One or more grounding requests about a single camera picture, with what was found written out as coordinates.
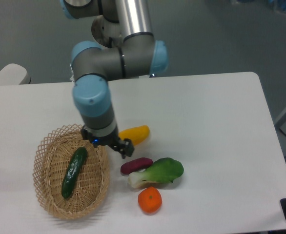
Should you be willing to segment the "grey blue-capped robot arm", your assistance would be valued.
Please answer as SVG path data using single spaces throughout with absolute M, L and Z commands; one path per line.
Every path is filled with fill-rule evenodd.
M 108 82 L 164 72 L 166 45 L 155 40 L 148 4 L 144 0 L 62 0 L 70 19 L 98 16 L 108 44 L 82 41 L 71 52 L 73 100 L 84 125 L 82 138 L 94 146 L 108 146 L 122 157 L 134 145 L 119 137 Z

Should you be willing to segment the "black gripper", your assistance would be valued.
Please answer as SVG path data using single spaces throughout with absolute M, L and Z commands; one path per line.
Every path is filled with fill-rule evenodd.
M 120 143 L 120 138 L 118 136 L 118 127 L 115 127 L 114 130 L 107 133 L 102 133 L 102 129 L 100 129 L 100 136 L 96 133 L 91 132 L 91 129 L 87 128 L 84 125 L 81 129 L 81 135 L 83 140 L 87 140 L 94 145 L 94 147 L 101 146 L 109 146 L 115 152 L 118 152 L 122 159 L 127 157 L 132 157 L 132 154 L 135 150 L 132 141 L 128 138 L 124 140 L 124 144 Z

